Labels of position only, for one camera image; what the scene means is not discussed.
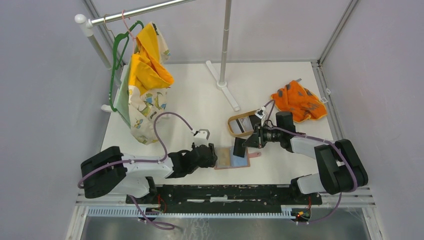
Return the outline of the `glossy black card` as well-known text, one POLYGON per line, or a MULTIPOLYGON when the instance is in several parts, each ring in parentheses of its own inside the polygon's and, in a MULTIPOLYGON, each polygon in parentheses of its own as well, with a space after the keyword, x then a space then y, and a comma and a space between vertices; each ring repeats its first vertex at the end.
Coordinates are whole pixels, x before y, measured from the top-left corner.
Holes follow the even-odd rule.
POLYGON ((245 158, 246 156, 246 147, 245 147, 246 139, 235 137, 234 145, 233 145, 233 155, 240 158, 245 158))

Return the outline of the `yellow striped card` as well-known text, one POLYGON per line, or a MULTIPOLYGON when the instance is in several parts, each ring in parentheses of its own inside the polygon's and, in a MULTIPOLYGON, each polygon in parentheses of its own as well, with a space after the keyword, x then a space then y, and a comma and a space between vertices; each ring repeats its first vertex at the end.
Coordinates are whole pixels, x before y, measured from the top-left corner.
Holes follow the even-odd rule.
POLYGON ((217 155, 216 166, 218 168, 226 168, 231 165, 231 155, 229 147, 218 147, 215 150, 217 155))

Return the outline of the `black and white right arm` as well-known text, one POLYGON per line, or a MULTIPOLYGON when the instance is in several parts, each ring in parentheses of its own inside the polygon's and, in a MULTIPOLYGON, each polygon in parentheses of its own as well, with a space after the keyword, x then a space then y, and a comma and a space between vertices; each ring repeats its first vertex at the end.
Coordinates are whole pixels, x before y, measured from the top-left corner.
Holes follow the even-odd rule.
POLYGON ((368 184, 368 173, 350 140, 330 141, 297 132, 289 111, 279 111, 275 117, 276 125, 256 124, 242 145, 262 149, 267 143, 279 143, 290 153, 316 161, 317 173, 291 180, 288 196, 293 203, 302 204, 311 194, 349 193, 368 184))

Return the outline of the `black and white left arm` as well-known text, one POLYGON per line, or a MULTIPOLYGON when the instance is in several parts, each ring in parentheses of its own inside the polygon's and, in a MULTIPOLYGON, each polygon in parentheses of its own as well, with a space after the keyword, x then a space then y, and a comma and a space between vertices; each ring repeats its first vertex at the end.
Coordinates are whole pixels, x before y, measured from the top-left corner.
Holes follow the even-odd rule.
POLYGON ((87 199, 107 194, 131 195, 145 204, 157 198, 154 179, 177 179, 198 168, 213 168, 217 155, 212 143, 192 145, 191 150, 169 153, 163 161, 122 153, 118 146, 109 147, 85 160, 81 165, 83 189, 87 199))

